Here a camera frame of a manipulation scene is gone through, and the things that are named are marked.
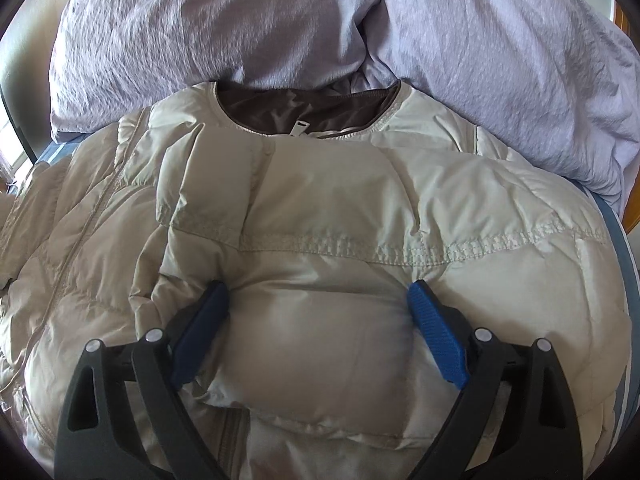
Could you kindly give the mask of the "lavender pillow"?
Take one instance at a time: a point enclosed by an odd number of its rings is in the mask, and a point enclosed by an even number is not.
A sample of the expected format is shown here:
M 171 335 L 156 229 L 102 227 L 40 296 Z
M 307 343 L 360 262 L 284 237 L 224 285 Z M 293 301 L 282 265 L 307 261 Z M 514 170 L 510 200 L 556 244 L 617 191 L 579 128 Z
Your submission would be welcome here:
M 639 55 L 585 0 L 378 0 L 356 91 L 405 81 L 623 210 L 639 170 Z
M 98 131 L 194 84 L 321 89 L 366 57 L 378 0 L 68 0 L 49 67 L 52 139 Z

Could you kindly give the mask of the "blue striped bed sheet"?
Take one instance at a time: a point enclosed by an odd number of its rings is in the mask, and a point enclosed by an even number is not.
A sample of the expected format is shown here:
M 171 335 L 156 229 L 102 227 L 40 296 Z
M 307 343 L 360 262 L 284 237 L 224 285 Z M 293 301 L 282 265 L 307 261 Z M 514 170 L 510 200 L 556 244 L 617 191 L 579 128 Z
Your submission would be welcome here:
M 414 448 L 454 398 L 406 296 L 558 350 L 580 428 L 614 418 L 630 357 L 620 260 L 594 201 L 506 157 L 370 142 L 191 132 L 95 140 L 40 171 L 6 234 L 30 240 L 4 356 L 42 432 L 70 357 L 167 324 L 209 281 L 231 292 L 194 396 L 294 434 Z

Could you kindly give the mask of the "right lavender pillow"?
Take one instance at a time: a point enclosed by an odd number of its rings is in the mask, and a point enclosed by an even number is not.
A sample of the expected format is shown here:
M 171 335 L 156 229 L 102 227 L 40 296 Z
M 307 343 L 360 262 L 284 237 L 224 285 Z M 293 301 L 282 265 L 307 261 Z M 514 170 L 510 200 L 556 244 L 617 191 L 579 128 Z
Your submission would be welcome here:
M 356 91 L 405 81 L 623 210 L 639 170 L 639 55 L 585 0 L 378 0 Z

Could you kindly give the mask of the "left lavender pillow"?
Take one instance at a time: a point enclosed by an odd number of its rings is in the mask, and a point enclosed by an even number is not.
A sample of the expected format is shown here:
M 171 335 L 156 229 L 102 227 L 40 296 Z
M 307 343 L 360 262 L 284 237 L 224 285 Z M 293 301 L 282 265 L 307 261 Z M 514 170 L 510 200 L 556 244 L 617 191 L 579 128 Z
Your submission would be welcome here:
M 98 131 L 194 84 L 321 89 L 366 57 L 378 0 L 68 0 L 49 67 L 52 139 Z

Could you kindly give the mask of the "beige puffer jacket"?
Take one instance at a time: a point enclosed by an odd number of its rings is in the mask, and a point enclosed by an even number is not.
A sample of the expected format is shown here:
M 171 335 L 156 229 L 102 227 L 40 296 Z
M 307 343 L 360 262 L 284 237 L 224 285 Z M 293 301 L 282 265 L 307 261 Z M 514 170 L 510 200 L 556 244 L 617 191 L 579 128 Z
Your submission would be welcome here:
M 122 116 L 1 199 L 1 411 L 51 469 L 91 339 L 129 344 L 230 292 L 181 393 L 235 479 L 401 478 L 457 391 L 406 293 L 500 339 L 547 338 L 596 468 L 639 404 L 639 280 L 615 212 L 408 86 L 303 97 L 206 82 Z M 254 110 L 262 112 L 257 122 Z

